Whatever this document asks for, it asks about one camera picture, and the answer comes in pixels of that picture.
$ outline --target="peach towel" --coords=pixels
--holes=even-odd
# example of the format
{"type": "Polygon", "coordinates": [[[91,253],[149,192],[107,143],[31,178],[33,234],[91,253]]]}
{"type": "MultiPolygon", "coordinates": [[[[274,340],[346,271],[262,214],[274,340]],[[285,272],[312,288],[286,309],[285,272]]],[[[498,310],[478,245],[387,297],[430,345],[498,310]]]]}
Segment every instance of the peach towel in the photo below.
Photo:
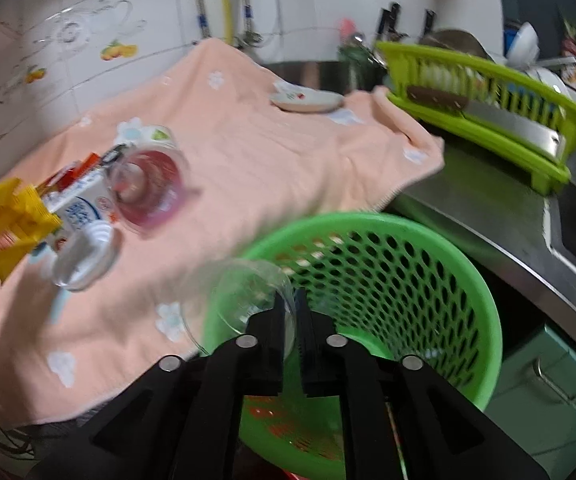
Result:
{"type": "Polygon", "coordinates": [[[440,139],[386,99],[354,92],[330,115],[269,103],[277,76],[219,40],[165,75],[88,112],[9,174],[38,184],[112,145],[137,116],[163,124],[191,165],[196,200],[155,236],[123,230],[113,268],[86,291],[52,285],[49,253],[27,257],[0,285],[0,424],[77,416],[122,391],[164,354],[193,351],[166,280],[236,254],[298,218],[377,209],[443,166],[440,139]]]}

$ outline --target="green cabinet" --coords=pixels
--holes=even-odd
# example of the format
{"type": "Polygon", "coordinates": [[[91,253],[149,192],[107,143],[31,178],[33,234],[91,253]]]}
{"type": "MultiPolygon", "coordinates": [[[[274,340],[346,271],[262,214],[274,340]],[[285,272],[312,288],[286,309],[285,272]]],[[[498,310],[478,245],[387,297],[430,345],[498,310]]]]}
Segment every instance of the green cabinet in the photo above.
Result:
{"type": "Polygon", "coordinates": [[[564,479],[576,466],[576,353],[544,327],[504,361],[486,414],[552,480],[564,479]]]}

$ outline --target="yellow snack wrapper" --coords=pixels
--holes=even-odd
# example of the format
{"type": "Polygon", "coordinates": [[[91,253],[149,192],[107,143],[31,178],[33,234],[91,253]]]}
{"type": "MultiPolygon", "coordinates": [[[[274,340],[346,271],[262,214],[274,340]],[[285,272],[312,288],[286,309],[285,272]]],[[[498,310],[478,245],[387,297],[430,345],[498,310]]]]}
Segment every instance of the yellow snack wrapper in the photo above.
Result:
{"type": "Polygon", "coordinates": [[[33,186],[14,193],[21,183],[12,178],[0,182],[0,280],[10,276],[23,257],[61,225],[48,211],[33,186]]]}

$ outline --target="green basket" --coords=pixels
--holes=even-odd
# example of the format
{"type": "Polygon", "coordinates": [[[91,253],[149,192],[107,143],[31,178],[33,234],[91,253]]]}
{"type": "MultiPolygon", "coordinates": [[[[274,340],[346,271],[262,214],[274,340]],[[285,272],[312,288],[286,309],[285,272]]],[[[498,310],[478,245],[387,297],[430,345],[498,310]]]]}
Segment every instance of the green basket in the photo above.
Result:
{"type": "Polygon", "coordinates": [[[432,46],[381,42],[393,81],[390,101],[412,116],[435,124],[503,156],[530,173],[535,191],[548,194],[570,180],[568,156],[576,150],[576,103],[523,73],[494,62],[432,46]],[[559,160],[495,124],[464,117],[458,110],[412,102],[407,88],[442,90],[484,102],[547,126],[566,139],[559,160]]]}
{"type": "MultiPolygon", "coordinates": [[[[335,213],[291,224],[244,258],[279,265],[312,309],[373,354],[418,354],[481,410],[490,400],[502,354],[495,303],[468,258],[433,231],[388,214],[335,213]]],[[[209,315],[207,347],[226,335],[209,315]]],[[[311,480],[345,477],[341,435],[338,399],[301,393],[296,351],[279,397],[245,399],[241,439],[311,480]]]]}

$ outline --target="white tile wall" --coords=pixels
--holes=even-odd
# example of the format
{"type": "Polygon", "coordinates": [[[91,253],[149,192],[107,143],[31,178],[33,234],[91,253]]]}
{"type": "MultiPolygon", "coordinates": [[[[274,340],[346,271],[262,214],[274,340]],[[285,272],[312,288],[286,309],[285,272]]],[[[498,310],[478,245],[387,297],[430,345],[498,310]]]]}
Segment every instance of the white tile wall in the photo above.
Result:
{"type": "MultiPolygon", "coordinates": [[[[120,1],[0,0],[0,25],[13,38],[22,34],[0,52],[0,94],[5,97],[0,103],[0,173],[89,107],[165,71],[200,39],[195,0],[127,0],[132,11],[117,25],[128,6],[120,1]],[[103,30],[83,50],[73,54],[55,41],[58,22],[66,16],[62,10],[95,10],[105,2],[116,8],[101,15],[103,30]],[[101,59],[101,50],[112,40],[136,44],[136,53],[101,59]],[[43,77],[25,79],[28,70],[41,68],[43,77]],[[13,90],[5,91],[6,85],[13,90]]],[[[335,59],[341,19],[354,20],[370,40],[380,8],[394,1],[402,6],[399,29],[411,36],[420,34],[427,7],[437,12],[437,27],[464,28],[492,53],[501,52],[500,0],[252,0],[263,43],[246,52],[257,62],[335,59]]],[[[223,37],[221,0],[205,2],[212,35],[223,37]]],[[[241,0],[231,0],[231,8],[240,34],[241,0]]]]}

